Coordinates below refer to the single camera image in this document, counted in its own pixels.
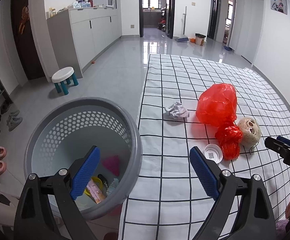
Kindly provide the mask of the black beaded hair clip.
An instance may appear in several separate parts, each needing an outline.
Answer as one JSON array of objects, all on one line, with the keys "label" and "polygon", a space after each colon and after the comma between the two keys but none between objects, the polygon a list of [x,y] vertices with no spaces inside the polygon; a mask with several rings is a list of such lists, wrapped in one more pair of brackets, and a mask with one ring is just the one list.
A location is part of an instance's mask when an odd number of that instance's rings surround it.
[{"label": "black beaded hair clip", "polygon": [[102,174],[98,174],[97,178],[99,178],[99,179],[101,180],[102,184],[103,184],[106,188],[108,188],[108,181],[107,181],[107,179],[105,178],[105,176],[103,176]]}]

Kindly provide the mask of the white round plastic lid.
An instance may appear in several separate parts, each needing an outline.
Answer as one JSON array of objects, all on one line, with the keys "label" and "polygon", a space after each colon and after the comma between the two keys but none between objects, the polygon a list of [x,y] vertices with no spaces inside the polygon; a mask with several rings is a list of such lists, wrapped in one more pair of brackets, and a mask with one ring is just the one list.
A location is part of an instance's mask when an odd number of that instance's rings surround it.
[{"label": "white round plastic lid", "polygon": [[216,162],[217,164],[221,163],[221,161],[223,159],[222,150],[216,144],[208,144],[204,148],[204,152],[203,153],[204,153],[204,156],[205,156],[206,159],[212,160],[212,161]]}]

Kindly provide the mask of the white blue snack packet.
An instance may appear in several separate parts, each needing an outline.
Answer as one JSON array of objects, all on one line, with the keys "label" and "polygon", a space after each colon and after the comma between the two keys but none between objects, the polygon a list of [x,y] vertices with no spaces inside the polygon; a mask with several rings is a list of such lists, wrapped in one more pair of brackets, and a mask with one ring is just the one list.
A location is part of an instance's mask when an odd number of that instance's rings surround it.
[{"label": "white blue snack packet", "polygon": [[106,195],[110,196],[110,194],[112,194],[116,188],[118,187],[120,181],[118,178],[114,178],[114,180],[112,181],[112,183],[108,186],[107,190],[106,190]]}]

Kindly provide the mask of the beige plush sloth head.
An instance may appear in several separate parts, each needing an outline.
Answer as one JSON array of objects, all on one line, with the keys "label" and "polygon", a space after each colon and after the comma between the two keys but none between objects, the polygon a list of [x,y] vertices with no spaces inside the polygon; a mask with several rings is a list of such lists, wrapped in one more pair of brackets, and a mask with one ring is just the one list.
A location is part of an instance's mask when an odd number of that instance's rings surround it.
[{"label": "beige plush sloth head", "polygon": [[241,144],[245,148],[256,146],[261,138],[261,129],[259,124],[253,118],[242,118],[238,122],[238,127],[242,132]]}]

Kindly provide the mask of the brown trash bin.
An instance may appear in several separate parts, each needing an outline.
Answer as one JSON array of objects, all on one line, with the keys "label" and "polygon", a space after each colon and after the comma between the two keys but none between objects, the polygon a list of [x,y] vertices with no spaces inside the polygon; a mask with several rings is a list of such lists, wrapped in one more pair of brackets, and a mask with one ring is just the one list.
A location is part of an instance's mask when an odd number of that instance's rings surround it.
[{"label": "brown trash bin", "polygon": [[206,35],[196,33],[195,34],[195,44],[199,45],[199,46],[203,46],[205,38],[206,38]]}]

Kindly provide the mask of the pink snack wrapper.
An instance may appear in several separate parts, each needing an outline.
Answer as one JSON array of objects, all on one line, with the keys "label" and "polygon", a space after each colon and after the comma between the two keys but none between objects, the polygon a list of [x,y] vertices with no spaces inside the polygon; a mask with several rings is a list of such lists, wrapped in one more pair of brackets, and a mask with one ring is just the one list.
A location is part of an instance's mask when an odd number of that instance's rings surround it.
[{"label": "pink snack wrapper", "polygon": [[103,191],[103,183],[98,177],[91,177],[90,181],[88,182],[84,193],[93,199],[96,204],[101,203],[105,200],[106,196],[104,195]]}]

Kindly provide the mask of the grey perforated laundry basket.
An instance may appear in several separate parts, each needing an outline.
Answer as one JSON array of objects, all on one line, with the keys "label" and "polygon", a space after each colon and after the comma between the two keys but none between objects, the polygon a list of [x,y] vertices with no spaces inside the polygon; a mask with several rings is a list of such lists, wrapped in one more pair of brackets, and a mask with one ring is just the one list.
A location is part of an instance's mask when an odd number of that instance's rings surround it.
[{"label": "grey perforated laundry basket", "polygon": [[[52,176],[69,168],[96,146],[100,162],[93,175],[102,174],[111,184],[120,183],[105,201],[96,204],[86,194],[75,203],[85,220],[109,214],[122,204],[133,190],[142,163],[142,143],[132,116],[116,103],[102,98],[69,101],[50,112],[32,133],[24,156],[24,174]],[[102,165],[102,160],[117,155],[120,175],[115,176]]]}]

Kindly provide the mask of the small red plastic bag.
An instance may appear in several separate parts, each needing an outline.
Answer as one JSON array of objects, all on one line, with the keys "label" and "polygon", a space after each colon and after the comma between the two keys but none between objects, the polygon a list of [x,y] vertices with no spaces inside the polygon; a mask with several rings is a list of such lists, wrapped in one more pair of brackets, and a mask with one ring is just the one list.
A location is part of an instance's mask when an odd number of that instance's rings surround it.
[{"label": "small red plastic bag", "polygon": [[242,131],[236,124],[224,124],[217,129],[215,137],[226,161],[236,159],[240,154]]}]

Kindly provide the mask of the white black grid cloth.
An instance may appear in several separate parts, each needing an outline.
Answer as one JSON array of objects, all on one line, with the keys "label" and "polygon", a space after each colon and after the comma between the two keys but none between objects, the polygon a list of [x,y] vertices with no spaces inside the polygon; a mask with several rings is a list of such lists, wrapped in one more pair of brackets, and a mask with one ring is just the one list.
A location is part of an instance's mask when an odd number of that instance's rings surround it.
[{"label": "white black grid cloth", "polygon": [[[214,201],[189,162],[192,147],[215,144],[216,128],[202,124],[195,111],[199,96],[216,83],[229,83],[238,97],[237,117],[252,117],[262,138],[290,139],[290,112],[256,72],[187,56],[151,54],[138,129],[143,159],[136,185],[123,204],[120,239],[192,239]],[[180,102],[188,118],[167,116]]]}]

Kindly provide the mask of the large red plastic bag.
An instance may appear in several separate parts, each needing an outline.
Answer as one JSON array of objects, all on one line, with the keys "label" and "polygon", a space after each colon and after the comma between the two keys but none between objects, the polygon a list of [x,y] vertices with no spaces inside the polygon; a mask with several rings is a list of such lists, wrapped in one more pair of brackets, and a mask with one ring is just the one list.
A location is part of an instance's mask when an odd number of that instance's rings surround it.
[{"label": "large red plastic bag", "polygon": [[201,123],[213,127],[231,125],[237,119],[237,105],[236,89],[233,85],[214,84],[200,95],[196,117]]}]

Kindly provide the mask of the crumpled white paper ball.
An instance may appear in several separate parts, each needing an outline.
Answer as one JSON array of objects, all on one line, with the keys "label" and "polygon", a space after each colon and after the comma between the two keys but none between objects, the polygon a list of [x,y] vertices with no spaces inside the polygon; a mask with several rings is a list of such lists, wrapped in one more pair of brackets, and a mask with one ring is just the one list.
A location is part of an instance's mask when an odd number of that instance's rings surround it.
[{"label": "crumpled white paper ball", "polygon": [[171,106],[165,107],[165,113],[174,119],[188,118],[189,111],[180,103],[175,102]]}]

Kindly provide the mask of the pink slipper far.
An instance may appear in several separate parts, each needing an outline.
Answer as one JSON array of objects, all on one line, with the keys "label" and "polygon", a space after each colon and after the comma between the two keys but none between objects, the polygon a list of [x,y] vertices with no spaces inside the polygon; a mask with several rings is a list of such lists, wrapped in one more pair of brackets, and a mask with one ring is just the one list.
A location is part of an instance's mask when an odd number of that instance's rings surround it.
[{"label": "pink slipper far", "polygon": [[6,148],[0,146],[0,160],[3,160],[7,155],[7,150]]}]

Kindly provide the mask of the white stool teal legs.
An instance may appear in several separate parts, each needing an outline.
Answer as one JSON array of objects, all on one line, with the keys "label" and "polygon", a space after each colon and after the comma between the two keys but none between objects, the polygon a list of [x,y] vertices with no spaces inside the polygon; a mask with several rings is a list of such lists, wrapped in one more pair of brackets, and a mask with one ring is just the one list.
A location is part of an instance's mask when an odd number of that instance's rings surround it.
[{"label": "white stool teal legs", "polygon": [[67,85],[70,85],[71,81],[73,81],[74,86],[79,85],[73,67],[65,67],[63,69],[60,69],[53,74],[51,79],[57,93],[63,93],[64,95],[69,94]]}]

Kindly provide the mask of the grey white sideboard cabinet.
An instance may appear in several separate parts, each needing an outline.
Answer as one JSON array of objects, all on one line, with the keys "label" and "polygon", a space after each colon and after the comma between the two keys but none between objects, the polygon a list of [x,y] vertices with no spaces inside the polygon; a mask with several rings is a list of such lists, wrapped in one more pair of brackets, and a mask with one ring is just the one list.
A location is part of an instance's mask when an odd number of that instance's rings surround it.
[{"label": "grey white sideboard cabinet", "polygon": [[60,69],[73,67],[76,77],[122,36],[121,13],[113,8],[69,9],[47,19]]}]

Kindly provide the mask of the blue dustpan with broom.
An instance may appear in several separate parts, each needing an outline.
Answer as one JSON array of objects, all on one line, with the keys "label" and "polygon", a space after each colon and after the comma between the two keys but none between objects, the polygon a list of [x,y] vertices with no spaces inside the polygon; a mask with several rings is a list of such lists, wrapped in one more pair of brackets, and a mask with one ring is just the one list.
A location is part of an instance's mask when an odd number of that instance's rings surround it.
[{"label": "blue dustpan with broom", "polygon": [[188,42],[189,41],[189,38],[185,34],[186,20],[187,20],[187,7],[185,7],[185,13],[183,14],[182,34],[181,34],[181,36],[175,38],[175,41],[178,42],[178,43],[184,43],[184,42]]}]

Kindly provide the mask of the white microwave oven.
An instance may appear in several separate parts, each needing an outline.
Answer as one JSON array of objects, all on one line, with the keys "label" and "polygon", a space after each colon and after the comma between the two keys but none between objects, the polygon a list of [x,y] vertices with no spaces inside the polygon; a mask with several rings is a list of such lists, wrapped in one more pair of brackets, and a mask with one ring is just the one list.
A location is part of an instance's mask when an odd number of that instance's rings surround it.
[{"label": "white microwave oven", "polygon": [[115,0],[93,0],[93,6],[100,8],[114,8]]}]

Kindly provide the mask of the dark brown entrance door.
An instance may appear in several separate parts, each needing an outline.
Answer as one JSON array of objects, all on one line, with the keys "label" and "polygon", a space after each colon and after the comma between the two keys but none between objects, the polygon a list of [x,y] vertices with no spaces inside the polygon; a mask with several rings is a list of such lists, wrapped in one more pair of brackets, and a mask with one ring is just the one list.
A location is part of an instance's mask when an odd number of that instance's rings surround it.
[{"label": "dark brown entrance door", "polygon": [[28,80],[44,77],[32,35],[29,0],[11,0],[11,27],[20,63]]}]

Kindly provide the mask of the wall poster picture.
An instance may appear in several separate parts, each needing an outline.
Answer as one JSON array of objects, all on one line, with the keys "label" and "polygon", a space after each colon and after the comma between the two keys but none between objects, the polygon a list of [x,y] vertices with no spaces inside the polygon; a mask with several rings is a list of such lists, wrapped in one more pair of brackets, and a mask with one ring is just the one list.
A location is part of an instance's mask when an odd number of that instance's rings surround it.
[{"label": "wall poster picture", "polygon": [[270,8],[287,15],[287,0],[270,0]]}]

